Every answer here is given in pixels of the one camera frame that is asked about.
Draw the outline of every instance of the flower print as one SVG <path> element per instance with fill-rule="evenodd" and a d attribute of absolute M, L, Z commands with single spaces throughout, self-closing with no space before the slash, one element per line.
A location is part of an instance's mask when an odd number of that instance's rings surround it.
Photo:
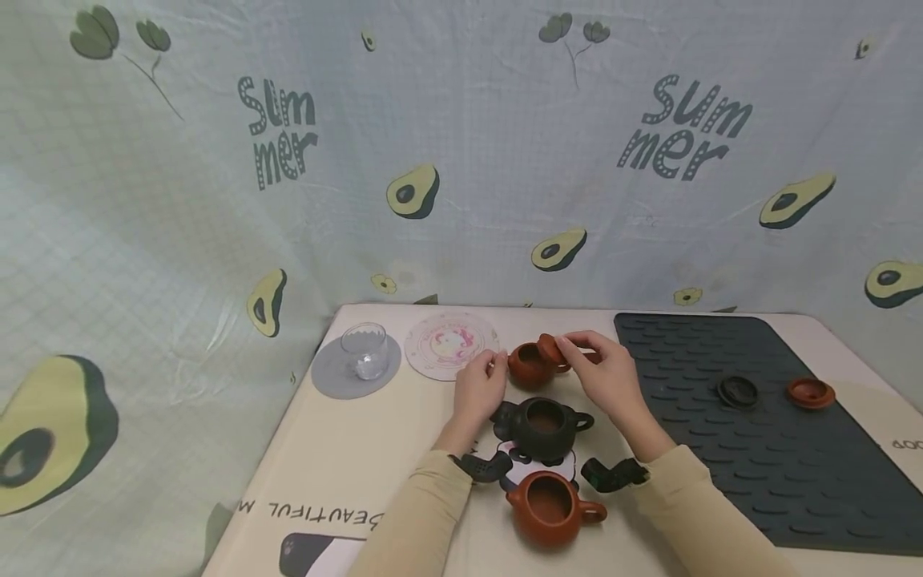
<path fill-rule="evenodd" d="M 681 307 L 695 305 L 701 298 L 701 289 L 694 287 L 685 288 L 673 293 L 673 302 Z"/>
<path fill-rule="evenodd" d="M 398 285 L 394 282 L 394 279 L 384 274 L 373 274 L 372 284 L 385 295 L 393 295 L 398 292 Z"/>

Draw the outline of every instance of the black clay teapot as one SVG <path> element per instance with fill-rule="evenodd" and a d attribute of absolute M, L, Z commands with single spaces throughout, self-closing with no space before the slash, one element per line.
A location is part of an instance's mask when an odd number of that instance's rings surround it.
<path fill-rule="evenodd" d="M 504 401 L 490 420 L 498 439 L 513 441 L 519 451 L 538 461 L 563 459 L 573 449 L 577 432 L 593 426 L 592 415 L 545 397 L 520 404 Z"/>

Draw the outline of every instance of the black teapot lid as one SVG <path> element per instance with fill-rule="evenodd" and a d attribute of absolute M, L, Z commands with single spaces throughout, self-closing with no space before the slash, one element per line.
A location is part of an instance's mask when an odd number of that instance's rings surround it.
<path fill-rule="evenodd" d="M 718 383 L 718 396 L 729 407 L 740 411 L 748 411 L 756 406 L 760 400 L 760 392 L 756 385 L 743 377 L 727 377 Z"/>

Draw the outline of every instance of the pink round coaster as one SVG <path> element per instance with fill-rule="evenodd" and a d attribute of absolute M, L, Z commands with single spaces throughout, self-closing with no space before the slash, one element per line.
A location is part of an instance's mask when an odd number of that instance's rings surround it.
<path fill-rule="evenodd" d="M 452 381 L 481 351 L 499 346 L 497 331 L 486 320 L 471 313 L 442 313 L 410 330 L 404 353 L 424 377 Z"/>

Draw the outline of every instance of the brown teapot lid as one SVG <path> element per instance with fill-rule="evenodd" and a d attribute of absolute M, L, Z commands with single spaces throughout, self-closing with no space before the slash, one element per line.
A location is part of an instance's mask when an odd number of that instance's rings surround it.
<path fill-rule="evenodd" d="M 561 350 L 557 348 L 557 343 L 555 343 L 555 337 L 551 336 L 547 332 L 543 332 L 538 336 L 538 353 L 555 367 L 562 367 L 568 363 L 568 360 L 564 358 L 564 355 L 561 353 Z"/>
<path fill-rule="evenodd" d="M 785 392 L 793 404 L 814 411 L 829 407 L 836 400 L 833 387 L 819 379 L 795 379 L 788 383 Z"/>

